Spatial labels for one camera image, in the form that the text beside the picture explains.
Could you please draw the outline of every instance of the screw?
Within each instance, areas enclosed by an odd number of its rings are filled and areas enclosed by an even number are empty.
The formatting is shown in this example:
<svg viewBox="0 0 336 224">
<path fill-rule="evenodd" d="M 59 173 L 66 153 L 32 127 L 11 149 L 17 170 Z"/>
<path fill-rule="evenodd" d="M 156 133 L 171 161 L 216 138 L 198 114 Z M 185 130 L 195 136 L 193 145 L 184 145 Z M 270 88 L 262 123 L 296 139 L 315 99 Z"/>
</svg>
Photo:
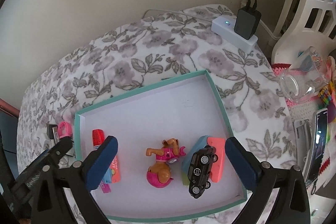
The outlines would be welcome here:
<svg viewBox="0 0 336 224">
<path fill-rule="evenodd" d="M 264 168 L 266 168 L 266 169 L 268 169 L 268 168 L 271 167 L 271 165 L 270 165 L 270 163 L 269 163 L 268 161 L 263 161 L 263 162 L 261 163 L 261 166 L 264 167 Z"/>
<path fill-rule="evenodd" d="M 43 166 L 43 168 L 42 168 L 43 172 L 47 172 L 47 171 L 49 171 L 49 169 L 50 169 L 50 166 L 49 166 L 49 165 L 45 165 L 45 166 Z"/>
<path fill-rule="evenodd" d="M 300 166 L 298 166 L 298 165 L 293 165 L 293 169 L 294 169 L 295 171 L 301 171 L 301 168 L 300 168 Z"/>
<path fill-rule="evenodd" d="M 81 162 L 80 160 L 75 161 L 75 162 L 72 164 L 72 166 L 75 167 L 75 168 L 78 168 L 78 167 L 80 167 L 81 165 L 82 165 L 82 162 Z"/>
</svg>

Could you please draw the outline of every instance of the table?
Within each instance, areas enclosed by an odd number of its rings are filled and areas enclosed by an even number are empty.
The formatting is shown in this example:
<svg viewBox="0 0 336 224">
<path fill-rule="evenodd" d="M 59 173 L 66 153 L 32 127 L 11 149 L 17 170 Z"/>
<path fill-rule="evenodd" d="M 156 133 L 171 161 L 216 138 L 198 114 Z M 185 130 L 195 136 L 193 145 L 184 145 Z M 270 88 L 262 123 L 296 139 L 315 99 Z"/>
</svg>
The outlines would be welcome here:
<svg viewBox="0 0 336 224">
<path fill-rule="evenodd" d="M 224 5 L 183 12 L 208 20 L 219 15 L 236 18 Z M 19 172 L 43 151 L 48 122 L 73 125 L 75 113 L 84 107 L 200 69 L 210 72 L 234 135 L 247 150 L 276 168 L 296 164 L 290 113 L 263 53 L 257 48 L 237 49 L 213 33 L 209 22 L 166 13 L 98 37 L 62 58 L 27 88 L 17 132 Z M 70 166 L 73 160 L 65 157 L 60 165 Z M 259 223 L 267 219 L 276 194 L 274 190 Z M 75 203 L 69 202 L 78 222 L 85 223 Z M 191 222 L 231 223 L 243 206 Z"/>
</svg>

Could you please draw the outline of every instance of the transparent plastic cup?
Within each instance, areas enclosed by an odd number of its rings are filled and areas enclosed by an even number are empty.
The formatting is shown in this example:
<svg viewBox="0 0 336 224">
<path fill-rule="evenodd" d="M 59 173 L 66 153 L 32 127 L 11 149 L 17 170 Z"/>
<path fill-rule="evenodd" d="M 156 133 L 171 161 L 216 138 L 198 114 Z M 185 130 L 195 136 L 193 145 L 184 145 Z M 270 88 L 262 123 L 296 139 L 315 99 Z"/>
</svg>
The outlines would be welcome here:
<svg viewBox="0 0 336 224">
<path fill-rule="evenodd" d="M 330 82 L 331 70 L 314 47 L 309 47 L 279 76 L 283 94 L 300 104 L 310 100 L 315 93 Z"/>
</svg>

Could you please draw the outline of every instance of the white cable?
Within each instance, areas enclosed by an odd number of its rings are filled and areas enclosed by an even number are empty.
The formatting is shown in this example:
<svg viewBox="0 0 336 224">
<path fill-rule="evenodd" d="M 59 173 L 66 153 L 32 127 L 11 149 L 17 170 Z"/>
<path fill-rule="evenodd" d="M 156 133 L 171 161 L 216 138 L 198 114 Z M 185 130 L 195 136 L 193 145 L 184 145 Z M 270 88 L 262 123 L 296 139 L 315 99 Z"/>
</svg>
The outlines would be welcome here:
<svg viewBox="0 0 336 224">
<path fill-rule="evenodd" d="M 182 12 L 176 12 L 176 11 L 170 11 L 170 10 L 160 10 L 160 9 L 148 9 L 148 10 L 145 11 L 145 13 L 143 14 L 142 19 L 145 18 L 146 14 L 147 14 L 149 11 L 159 11 L 159 12 L 166 12 L 166 13 L 172 13 L 172 14 L 179 14 L 179 15 L 188 16 L 188 17 L 193 17 L 193 18 L 197 18 L 197 19 L 199 19 L 199 20 L 204 20 L 204 21 L 207 21 L 207 22 L 212 23 L 212 20 L 209 20 L 209 19 L 204 19 L 204 18 L 201 18 L 201 17 L 196 17 L 196 16 L 194 16 L 194 15 L 190 15 L 190 14 L 186 14 L 186 13 L 182 13 Z"/>
</svg>

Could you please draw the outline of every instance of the power strip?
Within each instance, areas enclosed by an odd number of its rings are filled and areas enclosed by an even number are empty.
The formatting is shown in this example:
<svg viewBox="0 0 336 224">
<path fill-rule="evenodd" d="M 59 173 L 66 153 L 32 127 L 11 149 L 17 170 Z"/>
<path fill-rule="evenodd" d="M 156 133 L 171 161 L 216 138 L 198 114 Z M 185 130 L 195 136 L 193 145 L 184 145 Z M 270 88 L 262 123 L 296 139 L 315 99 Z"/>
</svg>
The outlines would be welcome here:
<svg viewBox="0 0 336 224">
<path fill-rule="evenodd" d="M 234 31 L 235 24 L 236 20 L 234 18 L 220 16 L 212 21 L 211 30 L 237 48 L 246 53 L 250 53 L 251 50 L 254 49 L 258 38 L 255 35 L 253 35 L 249 40 L 241 37 Z"/>
</svg>

